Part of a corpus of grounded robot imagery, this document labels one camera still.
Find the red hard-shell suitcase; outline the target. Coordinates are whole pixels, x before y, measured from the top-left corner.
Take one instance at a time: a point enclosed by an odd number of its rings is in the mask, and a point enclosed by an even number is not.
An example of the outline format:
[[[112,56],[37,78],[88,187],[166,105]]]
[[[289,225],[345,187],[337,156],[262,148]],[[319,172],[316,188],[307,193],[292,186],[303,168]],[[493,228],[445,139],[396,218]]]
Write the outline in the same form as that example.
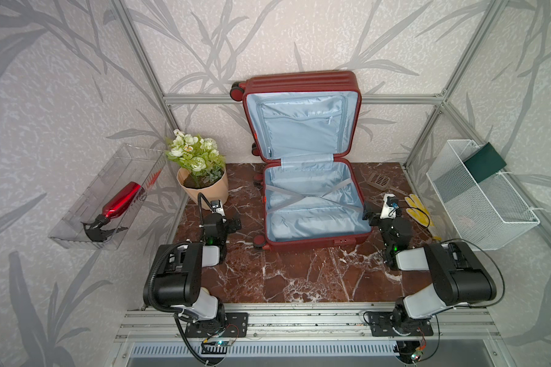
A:
[[[350,71],[255,76],[235,82],[265,163],[265,249],[299,251],[361,244],[372,232],[347,160],[362,95]]]

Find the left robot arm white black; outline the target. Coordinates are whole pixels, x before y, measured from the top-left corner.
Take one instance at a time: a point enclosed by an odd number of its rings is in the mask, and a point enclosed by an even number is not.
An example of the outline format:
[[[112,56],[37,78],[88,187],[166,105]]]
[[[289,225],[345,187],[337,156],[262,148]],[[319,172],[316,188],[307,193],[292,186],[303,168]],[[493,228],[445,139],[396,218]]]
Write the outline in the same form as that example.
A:
[[[228,313],[222,301],[201,286],[202,269],[224,262],[227,237],[242,228],[240,218],[225,217],[220,200],[197,196],[201,238],[159,246],[145,282],[146,307],[170,313],[186,348],[205,366],[224,360],[220,348],[247,332],[248,313]]]

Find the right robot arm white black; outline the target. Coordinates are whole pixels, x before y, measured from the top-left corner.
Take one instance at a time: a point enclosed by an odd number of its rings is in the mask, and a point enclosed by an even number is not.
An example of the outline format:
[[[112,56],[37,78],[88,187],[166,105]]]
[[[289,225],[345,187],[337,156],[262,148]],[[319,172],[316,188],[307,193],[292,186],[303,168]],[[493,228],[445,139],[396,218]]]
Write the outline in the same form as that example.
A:
[[[364,219],[379,229],[384,240],[384,262],[394,271],[428,272],[432,283],[396,300],[391,312],[364,312],[373,336],[422,336],[431,332],[430,320],[458,305],[493,301],[497,285],[464,240],[430,243],[410,249],[412,226],[392,203],[382,207],[366,203]]]

